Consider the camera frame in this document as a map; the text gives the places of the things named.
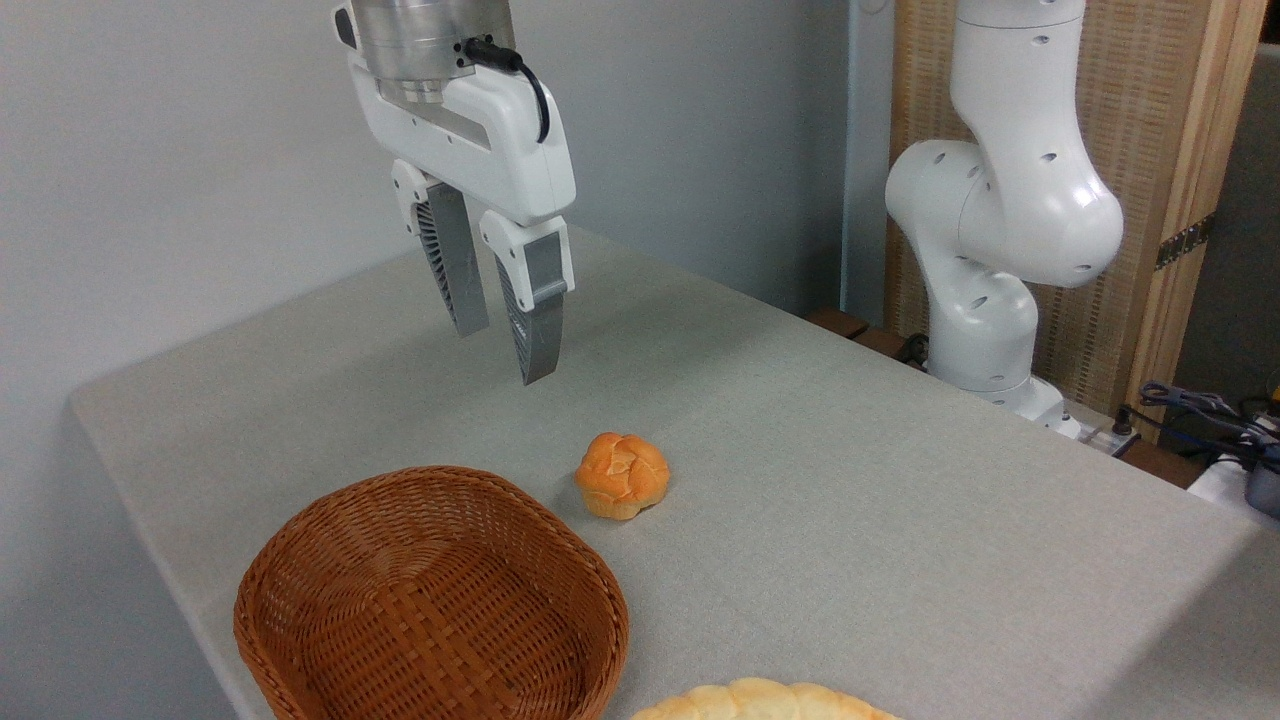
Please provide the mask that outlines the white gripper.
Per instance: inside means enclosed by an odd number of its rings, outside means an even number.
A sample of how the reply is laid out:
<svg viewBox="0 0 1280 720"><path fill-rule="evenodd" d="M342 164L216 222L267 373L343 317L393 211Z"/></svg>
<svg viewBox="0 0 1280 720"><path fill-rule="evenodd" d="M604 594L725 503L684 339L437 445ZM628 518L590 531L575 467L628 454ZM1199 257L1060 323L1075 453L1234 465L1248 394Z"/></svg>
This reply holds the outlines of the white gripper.
<svg viewBox="0 0 1280 720"><path fill-rule="evenodd" d="M398 158L390 176L404 228L422 245L456 332L489 327L465 193L493 209L479 228L495 258L522 382L552 374L564 296L575 290L568 227L556 215L577 195L554 97L545 96L550 128L538 142L541 117L522 76L479 67L447 83L440 102L407 110L380 95L362 58L348 53L347 61L374 138Z"/></svg>

